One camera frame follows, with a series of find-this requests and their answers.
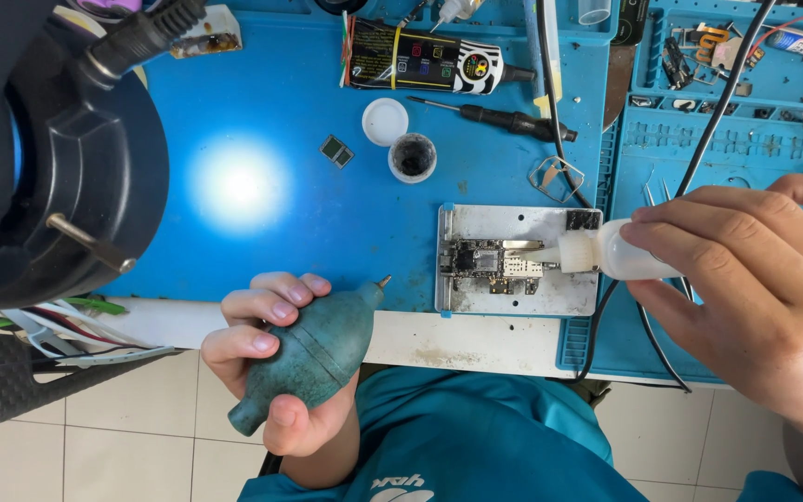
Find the white tile floor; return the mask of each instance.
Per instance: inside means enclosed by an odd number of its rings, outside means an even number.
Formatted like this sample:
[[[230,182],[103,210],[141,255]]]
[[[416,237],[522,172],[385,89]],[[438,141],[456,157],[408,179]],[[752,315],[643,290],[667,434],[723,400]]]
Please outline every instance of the white tile floor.
[[[189,352],[0,424],[0,501],[236,500],[265,449],[229,425],[234,402]],[[730,390],[617,384],[598,417],[651,502],[733,502],[749,471],[789,473],[779,417]]]

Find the person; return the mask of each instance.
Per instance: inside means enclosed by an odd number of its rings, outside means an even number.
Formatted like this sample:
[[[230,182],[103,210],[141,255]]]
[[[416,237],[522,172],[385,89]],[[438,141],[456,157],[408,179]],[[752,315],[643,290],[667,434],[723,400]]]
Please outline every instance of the person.
[[[803,175],[788,175],[766,190],[698,188],[636,210],[621,229],[682,271],[703,303],[661,280],[631,281],[631,294],[680,347],[784,418],[797,484],[752,473],[741,501],[803,501],[802,205]],[[204,361],[240,398],[249,365],[277,350],[265,323],[292,324],[329,291],[310,273],[257,276],[225,298],[229,327],[207,336]],[[311,410],[274,398],[263,442],[283,456],[280,474],[251,479],[239,502],[645,500],[612,467],[591,407],[560,383],[407,367],[358,380]]]

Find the plastic squeeze bottle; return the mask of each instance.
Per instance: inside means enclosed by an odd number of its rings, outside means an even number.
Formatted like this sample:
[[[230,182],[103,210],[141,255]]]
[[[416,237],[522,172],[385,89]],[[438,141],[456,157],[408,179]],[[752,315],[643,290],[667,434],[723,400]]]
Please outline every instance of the plastic squeeze bottle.
[[[439,22],[429,32],[432,33],[440,24],[451,22],[456,17],[469,19],[482,3],[483,0],[445,0],[444,5],[439,9]]]
[[[595,237],[585,231],[571,231],[559,237],[555,247],[522,256],[533,262],[559,264],[563,273],[591,271],[598,267],[612,279],[667,279],[682,273],[652,253],[622,239],[619,229],[631,219],[612,220],[599,227]]]

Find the blue work mat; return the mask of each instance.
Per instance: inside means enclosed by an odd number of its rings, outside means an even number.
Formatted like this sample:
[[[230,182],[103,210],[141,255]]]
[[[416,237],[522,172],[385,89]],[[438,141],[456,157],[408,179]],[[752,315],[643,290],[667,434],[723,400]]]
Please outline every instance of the blue work mat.
[[[415,3],[371,0],[357,15],[396,24]],[[241,23],[243,50],[180,61],[167,55],[145,66],[169,142],[169,202],[138,266],[99,293],[219,301],[263,271],[313,271],[340,290],[391,273],[386,309],[434,312],[442,203],[556,205],[527,180],[555,154],[552,145],[404,98],[536,114],[530,83],[503,83],[487,97],[339,88],[340,18],[310,0],[228,4]],[[579,133],[566,143],[567,160],[586,173],[582,190],[594,200],[616,15],[579,27],[569,4],[558,5],[559,110]],[[434,19],[433,8],[408,27],[428,30]],[[472,20],[438,32],[497,44],[507,63],[528,67],[523,19],[521,2],[488,0]],[[434,142],[438,166],[428,180],[400,183],[389,171],[388,148],[365,137],[362,113],[379,97],[402,102],[408,131]],[[342,170],[318,152],[331,134],[355,154]],[[561,182],[552,189],[563,197]]]
[[[704,21],[710,26],[736,22],[743,33],[756,4],[702,1],[652,2],[647,27],[638,47],[631,96],[647,97],[650,107],[626,106],[614,131],[605,136],[617,147],[614,184],[608,219],[626,218],[648,205],[644,185],[657,204],[665,199],[662,180],[672,195],[683,179],[698,138],[710,113],[699,112],[703,101],[715,103],[724,87],[694,82],[683,90],[669,90],[659,67],[662,40],[671,28],[694,28]],[[803,16],[803,9],[777,6],[768,25],[778,25]],[[803,23],[796,25],[803,28]],[[790,172],[803,172],[803,62],[801,56],[762,45],[764,58],[742,81],[753,84],[748,97],[733,97],[738,107],[725,116],[706,151],[691,187],[721,185],[767,188]],[[675,99],[696,100],[696,109],[682,112]],[[757,119],[755,110],[767,110],[769,119]],[[651,317],[653,331],[675,370],[688,381],[720,382],[706,368],[677,347]],[[568,323],[560,342],[558,367],[580,368],[584,363],[587,326],[585,320]],[[635,302],[624,285],[610,299],[600,325],[593,371],[634,377],[669,378],[643,331]]]

